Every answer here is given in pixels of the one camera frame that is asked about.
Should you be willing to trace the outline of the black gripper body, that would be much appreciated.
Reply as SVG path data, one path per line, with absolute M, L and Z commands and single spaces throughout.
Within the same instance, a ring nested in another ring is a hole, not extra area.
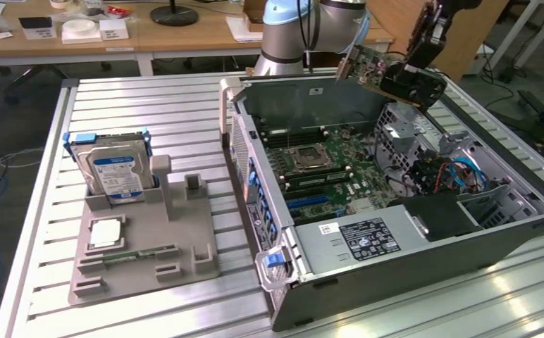
M 438 0 L 437 17 L 452 20 L 461 10 L 470 10 L 480 6 L 482 0 Z

